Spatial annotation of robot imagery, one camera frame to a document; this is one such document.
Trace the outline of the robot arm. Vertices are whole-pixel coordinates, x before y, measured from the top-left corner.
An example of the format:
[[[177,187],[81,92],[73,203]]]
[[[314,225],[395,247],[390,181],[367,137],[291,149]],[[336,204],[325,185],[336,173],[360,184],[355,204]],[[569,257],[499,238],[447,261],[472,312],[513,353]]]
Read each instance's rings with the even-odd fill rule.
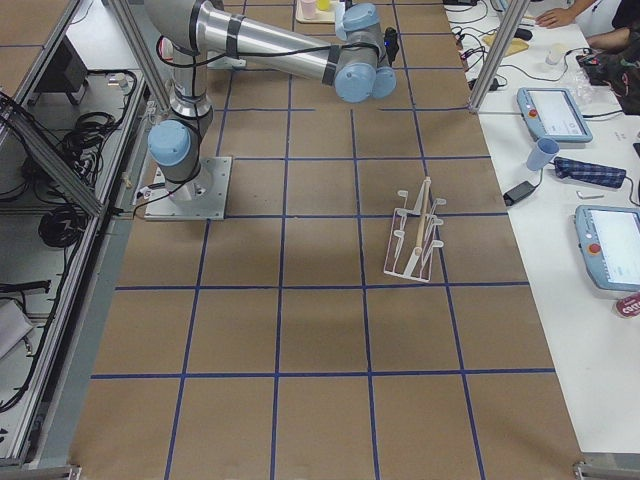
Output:
[[[346,2],[335,11],[337,42],[329,43],[229,12],[219,1],[147,1],[159,38],[157,58],[170,67],[170,116],[151,129],[148,146],[166,196],[196,202],[217,181],[200,146],[214,118],[208,88],[223,71],[238,85],[235,107],[254,99],[259,81],[282,88],[284,74],[315,79],[348,103],[389,96],[396,87],[393,52],[375,5]]]

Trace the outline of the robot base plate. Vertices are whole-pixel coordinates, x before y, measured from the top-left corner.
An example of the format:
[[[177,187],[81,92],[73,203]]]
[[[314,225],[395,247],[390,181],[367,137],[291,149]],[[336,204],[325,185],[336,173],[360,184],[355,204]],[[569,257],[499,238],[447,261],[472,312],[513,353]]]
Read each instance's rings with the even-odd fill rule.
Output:
[[[156,168],[154,182],[162,183],[149,195],[144,219],[148,221],[199,221],[223,220],[225,218],[228,187],[232,169],[232,158],[202,157],[200,172],[175,193],[167,195],[178,187],[169,183],[165,187],[165,177]]]

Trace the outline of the person's hand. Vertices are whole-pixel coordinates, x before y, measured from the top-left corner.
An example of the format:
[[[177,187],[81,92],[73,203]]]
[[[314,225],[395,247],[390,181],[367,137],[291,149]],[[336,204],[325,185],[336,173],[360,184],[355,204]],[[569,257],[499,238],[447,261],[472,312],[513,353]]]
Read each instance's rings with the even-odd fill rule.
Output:
[[[535,24],[544,28],[559,28],[574,22],[578,13],[573,8],[554,8],[535,18]]]

